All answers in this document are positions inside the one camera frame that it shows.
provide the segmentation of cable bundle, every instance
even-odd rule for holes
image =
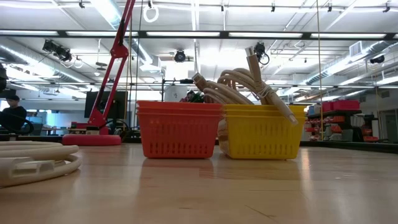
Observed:
[[[0,187],[70,174],[81,165],[81,159],[72,155],[78,149],[52,142],[0,142]]]
[[[248,88],[262,105],[275,105],[293,125],[298,124],[289,107],[269,85],[261,80],[260,66],[252,47],[246,49],[246,55],[250,71],[244,68],[224,70],[217,83],[206,81],[199,73],[193,76],[196,86],[204,92],[206,102],[252,105],[253,103],[236,89],[238,83]]]

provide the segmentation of wooden table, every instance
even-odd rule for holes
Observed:
[[[81,147],[80,170],[0,189],[1,223],[391,224],[398,155],[301,148],[291,161],[146,159]]]

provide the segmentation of computer screen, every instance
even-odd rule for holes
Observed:
[[[100,111],[103,113],[106,101],[108,100],[109,91],[104,91],[100,105]],[[86,106],[85,106],[85,118],[89,118],[91,114],[91,110],[93,109],[95,99],[97,97],[98,92],[88,92],[86,97]],[[125,91],[117,91],[113,97],[113,103],[111,108],[109,109],[108,119],[118,118],[124,119],[124,113],[126,111],[126,92]]]

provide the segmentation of orange basket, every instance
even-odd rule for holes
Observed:
[[[137,112],[141,113],[166,113],[166,114],[203,114],[203,115],[216,115],[220,114],[221,115],[221,110],[211,110],[211,109],[204,109],[204,110],[199,110],[199,109],[170,109],[170,108],[164,108],[164,109],[157,109],[157,108],[147,108],[147,107],[137,107]]]
[[[137,113],[144,156],[209,158],[213,155],[220,115]]]
[[[160,102],[160,101],[137,101],[138,108],[152,109],[184,109],[184,110],[221,110],[221,104],[217,103],[182,103],[182,102]]]

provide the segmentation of ceiling beam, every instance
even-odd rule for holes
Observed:
[[[397,40],[397,32],[321,32],[321,40]],[[135,30],[140,39],[254,39],[254,40],[318,40],[316,32],[202,31],[202,30]],[[41,37],[71,39],[114,39],[109,30],[16,30],[0,29],[0,37]]]

